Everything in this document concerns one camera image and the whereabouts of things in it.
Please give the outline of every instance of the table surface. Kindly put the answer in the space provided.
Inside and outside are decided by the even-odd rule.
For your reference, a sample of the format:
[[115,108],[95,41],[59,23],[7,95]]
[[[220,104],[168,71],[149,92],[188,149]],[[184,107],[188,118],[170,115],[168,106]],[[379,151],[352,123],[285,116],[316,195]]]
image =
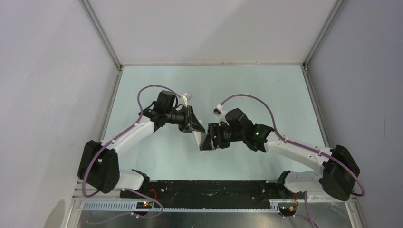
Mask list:
[[[123,70],[106,137],[122,131],[138,117],[136,98],[147,85],[167,86],[179,94],[192,93],[189,105],[198,119],[217,122],[217,104],[233,94],[249,94],[266,102],[281,133],[323,145],[316,115],[300,66],[127,66]],[[143,91],[143,107],[157,99],[160,88]],[[224,108],[240,108],[254,124],[273,126],[265,107],[236,97]],[[277,180],[285,170],[308,171],[286,157],[250,151],[242,142],[230,148],[200,153],[193,134],[167,124],[141,140],[119,161],[121,169],[136,169],[152,180]]]

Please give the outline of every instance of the aluminum frame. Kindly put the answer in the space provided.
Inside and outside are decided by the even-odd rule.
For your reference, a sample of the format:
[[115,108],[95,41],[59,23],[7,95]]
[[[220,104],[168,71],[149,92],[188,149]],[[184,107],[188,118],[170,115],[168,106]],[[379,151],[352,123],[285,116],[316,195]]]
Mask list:
[[[250,63],[206,63],[206,64],[149,64],[149,65],[142,65],[142,64],[126,64],[124,66],[182,66],[182,65],[187,65],[187,66],[210,66],[210,65],[301,65],[301,70],[304,74],[304,78],[305,78],[305,82],[307,84],[307,88],[308,88],[308,92],[309,95],[311,97],[311,101],[312,101],[312,105],[317,117],[317,121],[319,124],[319,129],[321,131],[322,134],[322,138],[324,140],[324,144],[326,146],[330,146],[331,142],[329,140],[328,134],[326,132],[326,127],[325,127],[325,122],[322,118],[322,113],[320,110],[320,106],[318,104],[318,101],[316,99],[316,94],[315,91],[313,89],[312,83],[310,81],[310,78],[308,76],[308,71],[307,71],[307,66],[309,66],[309,63],[312,59],[312,57],[315,55],[316,51],[318,50],[318,48],[320,47],[321,43],[323,42],[326,34],[329,32],[331,26],[333,25],[335,19],[337,18],[337,16],[339,15],[342,7],[344,6],[346,0],[337,0],[335,2],[335,4],[333,5],[333,8],[331,9],[323,27],[320,30],[320,33],[318,34],[312,48],[310,49],[305,61],[303,64],[301,63],[261,63],[261,62],[250,62]],[[106,110],[106,113],[104,115],[104,123],[101,127],[101,130],[98,134],[98,140],[102,140],[105,132],[106,132],[106,127],[107,124],[109,122],[109,118],[110,118],[110,114],[112,111],[112,107],[115,101],[115,97],[116,97],[116,93],[117,93],[117,89],[119,87],[119,83],[120,83],[120,79],[122,76],[122,72],[123,72],[123,65],[121,64],[121,62],[119,61],[113,47],[112,44],[110,43],[109,39],[106,36],[105,31],[103,30],[93,8],[91,7],[91,4],[89,3],[88,0],[80,0],[80,3],[83,6],[83,9],[85,10],[86,14],[88,15],[88,18],[90,19],[91,23],[94,26],[94,29],[96,31],[96,33],[98,34],[101,42],[103,43],[103,45],[105,46],[108,54],[110,55],[115,67],[118,69],[119,74],[116,77],[116,81],[114,83],[113,86],[113,90],[111,93],[111,97],[108,101],[108,108]],[[116,198],[119,199],[119,192],[118,191],[112,191],[108,194],[105,194],[104,196],[100,197],[93,197],[91,199],[86,199],[83,198],[80,194],[80,186],[82,184],[82,181],[79,180],[77,182],[74,194],[73,194],[73,198],[72,201],[70,203],[70,206],[68,208],[67,211],[67,215],[64,219],[63,222],[63,226],[64,228],[75,228],[78,225],[78,221],[80,219],[80,215],[81,215],[81,209],[84,205],[83,200],[88,201],[88,200],[117,200]],[[127,201],[133,201],[134,199],[119,199],[119,201],[121,200],[127,200]],[[326,196],[316,196],[316,195],[311,195],[308,199],[308,202],[334,202],[338,200],[335,200],[331,197],[326,197]],[[271,200],[270,202],[273,203],[277,203],[277,202],[290,202],[290,200],[286,200],[286,199],[281,199],[281,200]],[[362,215],[362,211],[359,205],[359,202],[357,200],[356,197],[352,197],[348,202],[345,203],[347,211],[348,211],[348,215],[350,217],[350,221],[351,224],[354,228],[363,228],[363,227],[367,227],[367,224],[365,223],[365,220],[363,219],[363,215]]]

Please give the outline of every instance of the white wall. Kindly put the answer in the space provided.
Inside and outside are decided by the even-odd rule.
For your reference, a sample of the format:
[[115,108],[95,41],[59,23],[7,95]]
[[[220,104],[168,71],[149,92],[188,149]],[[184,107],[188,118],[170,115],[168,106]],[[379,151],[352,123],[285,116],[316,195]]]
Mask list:
[[58,227],[116,70],[78,0],[0,1],[0,29],[0,227]]
[[91,0],[123,64],[302,63],[336,0]]
[[308,66],[330,139],[367,188],[369,227],[402,227],[403,1],[350,0]]

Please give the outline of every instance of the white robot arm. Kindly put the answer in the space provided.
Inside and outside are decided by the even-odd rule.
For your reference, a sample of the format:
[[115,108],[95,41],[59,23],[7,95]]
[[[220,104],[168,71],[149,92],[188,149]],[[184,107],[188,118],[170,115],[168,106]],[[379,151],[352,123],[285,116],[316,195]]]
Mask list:
[[337,158],[358,176],[360,170],[345,147],[338,145],[332,149],[315,146],[278,135],[279,132],[272,127],[253,124],[238,108],[227,112],[219,104],[214,109],[214,114],[218,116],[219,121],[209,124],[207,134],[200,145],[201,151],[224,149],[232,142],[241,141],[253,151],[282,155],[312,169],[306,172],[284,171],[278,179],[278,184],[284,187],[284,191],[326,192],[338,200],[349,199],[355,184],[354,178],[328,158]]
[[89,141],[84,147],[78,177],[84,179],[85,172],[95,153],[107,145],[91,167],[87,183],[103,193],[108,193],[114,188],[140,189],[143,181],[148,177],[137,170],[121,170],[119,161],[121,161],[122,155],[166,123],[177,124],[181,132],[193,133],[199,137],[201,132],[205,132],[205,129],[194,115],[192,106],[187,104],[191,98],[190,93],[186,93],[178,99],[174,93],[162,91],[159,93],[157,101],[151,104],[153,108],[149,106],[144,109],[140,121],[134,126],[130,125],[117,140],[112,138],[102,142]]

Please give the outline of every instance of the wire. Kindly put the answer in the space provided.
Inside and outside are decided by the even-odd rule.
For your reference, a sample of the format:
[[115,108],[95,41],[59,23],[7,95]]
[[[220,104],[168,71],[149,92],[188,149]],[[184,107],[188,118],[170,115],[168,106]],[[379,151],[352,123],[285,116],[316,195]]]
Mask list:
[[157,216],[159,216],[159,215],[162,214],[162,212],[163,212],[163,206],[162,206],[162,204],[161,204],[160,202],[158,202],[158,201],[156,200],[156,199],[157,199],[157,193],[155,192],[154,189],[153,189],[153,190],[154,190],[154,192],[155,192],[155,199],[153,199],[153,198],[151,198],[151,197],[148,197],[148,196],[146,196],[146,195],[143,195],[143,194],[141,194],[141,193],[139,193],[139,192],[137,192],[137,191],[135,191],[135,190],[133,190],[133,189],[125,189],[125,190],[130,191],[130,192],[132,192],[132,193],[134,193],[134,194],[137,194],[137,195],[139,195],[139,196],[141,196],[141,197],[143,197],[143,198],[145,198],[145,199],[148,199],[148,200],[151,200],[151,201],[155,202],[156,204],[158,204],[158,206],[160,206],[160,208],[161,208],[160,212],[158,212],[158,214],[152,215],[152,216],[139,215],[139,214],[136,214],[136,213],[134,213],[134,212],[125,212],[125,213],[121,213],[121,214],[118,214],[118,215],[116,215],[116,216],[113,216],[113,217],[111,217],[111,218],[108,218],[107,220],[104,220],[104,221],[100,221],[100,222],[90,222],[90,221],[87,221],[87,223],[90,224],[90,225],[101,225],[101,224],[105,224],[105,223],[107,223],[107,222],[109,222],[109,221],[112,221],[112,220],[114,220],[114,219],[116,219],[116,218],[118,218],[118,217],[126,216],[126,215],[136,215],[136,217],[141,217],[141,218],[150,219],[150,218],[155,218],[155,217],[157,217]]
[[[269,111],[269,113],[270,113],[271,121],[273,122],[273,128],[274,128],[275,134],[276,134],[282,141],[284,141],[284,142],[286,141],[285,135],[281,135],[280,132],[278,132],[278,129],[277,129],[277,126],[276,126],[276,122],[274,121],[274,115],[273,115],[272,111],[270,110],[269,106],[268,106],[266,103],[264,103],[262,100],[260,100],[259,98],[255,97],[255,96],[252,96],[252,95],[248,95],[248,94],[235,94],[235,95],[232,95],[232,96],[228,97],[227,99],[225,99],[223,102],[221,102],[220,105],[223,105],[223,104],[226,103],[228,100],[230,100],[230,99],[232,99],[232,98],[234,98],[234,97],[237,97],[237,96],[250,97],[250,98],[253,98],[253,99],[259,101],[260,103],[262,103],[262,104],[266,107],[266,109]],[[307,145],[304,145],[304,144],[301,144],[301,143],[298,143],[298,142],[295,142],[295,141],[292,141],[292,140],[287,140],[287,143],[290,143],[290,144],[293,144],[293,145],[295,145],[295,146],[298,146],[298,147],[301,147],[301,148],[310,150],[310,151],[312,151],[312,152],[314,152],[314,153],[320,154],[320,150],[318,150],[318,149],[316,149],[316,148],[312,148],[312,147],[310,147],[310,146],[307,146]],[[323,155],[323,156],[325,156],[326,158],[331,159],[331,160],[333,160],[334,162],[336,162],[337,164],[339,164],[341,167],[343,167],[343,168],[354,178],[354,180],[355,180],[355,181],[357,182],[357,184],[360,186],[362,193],[355,193],[355,192],[353,192],[353,193],[351,193],[352,195],[355,195],[355,196],[364,196],[364,195],[366,194],[366,191],[365,191],[365,188],[364,188],[364,185],[362,184],[362,182],[358,179],[358,177],[357,177],[347,166],[345,166],[341,161],[337,160],[336,158],[334,158],[334,157],[332,157],[332,156],[330,156],[330,155],[328,155],[328,154],[326,154],[326,153],[321,153],[321,155]]]
[[145,109],[151,108],[151,106],[153,106],[154,104],[155,104],[155,101],[153,101],[153,102],[150,104],[150,106],[146,107]]
[[[159,87],[159,88],[167,89],[167,90],[169,90],[169,91],[175,93],[176,96],[179,97],[179,94],[177,94],[175,91],[173,91],[173,90],[171,90],[170,88],[165,87],[165,86],[163,86],[163,85],[148,85],[148,86],[142,88],[142,89],[138,92],[138,94],[137,94],[137,103],[138,103],[138,105],[139,105],[139,107],[140,107],[140,115],[139,115],[139,117],[137,118],[137,120],[135,121],[134,124],[130,125],[130,126],[129,126],[128,128],[126,128],[126,129],[124,129],[124,130],[123,130],[122,132],[120,132],[117,136],[115,136],[112,140],[117,140],[117,139],[119,139],[119,138],[122,137],[124,134],[126,134],[128,131],[130,131],[131,129],[133,129],[133,128],[135,127],[135,124],[137,124],[138,122],[140,122],[140,120],[141,120],[141,118],[142,118],[142,116],[143,116],[143,111],[144,111],[144,110],[143,110],[143,107],[141,106],[141,103],[140,103],[140,94],[141,94],[142,91],[144,91],[145,89],[150,88],[150,87]],[[97,191],[95,191],[95,192],[93,192],[93,193],[91,193],[91,194],[88,195],[88,194],[86,193],[86,183],[87,183],[87,179],[88,179],[89,172],[90,172],[92,166],[94,165],[95,161],[97,160],[97,158],[99,157],[99,155],[102,153],[102,151],[104,151],[105,148],[108,147],[108,146],[112,143],[112,140],[110,140],[110,141],[108,141],[107,143],[105,143],[105,145],[94,155],[94,157],[92,158],[91,162],[89,163],[89,165],[88,165],[88,167],[87,167],[87,170],[86,170],[86,172],[85,172],[85,174],[84,174],[84,178],[83,178],[83,185],[82,185],[82,188],[81,188],[81,191],[82,191],[83,196],[84,196],[85,198],[93,197],[94,195],[96,195],[96,194],[99,192],[99,190],[97,190]]]
[[154,200],[157,199],[157,192],[155,191],[155,189],[150,189],[150,191],[154,192]]
[[176,109],[176,107],[178,107],[178,104],[179,104],[178,97],[175,96],[175,105],[173,106],[173,108]]
[[292,198],[294,199],[294,205],[295,205],[295,201],[297,202],[297,205],[294,206],[295,208],[299,206],[299,202],[298,202],[298,198],[297,195],[294,193],[294,195],[292,196]]
[[311,222],[312,227],[315,227],[315,223],[312,220],[311,213],[309,212],[309,209],[308,209],[307,192],[306,191],[304,191],[304,202],[305,202],[305,209],[307,210],[309,221]]
[[[309,218],[306,217],[306,216],[303,216],[303,215],[284,216],[281,212],[279,213],[279,215],[280,215],[281,217],[285,217],[285,218],[288,218],[288,219],[292,219],[292,218],[295,217],[295,218],[305,219],[306,221],[310,222]],[[318,226],[315,222],[314,222],[314,227],[315,227],[315,228],[319,228],[319,226]]]
[[175,107],[175,109],[178,109],[180,106],[184,107],[183,104],[178,104],[178,105]]

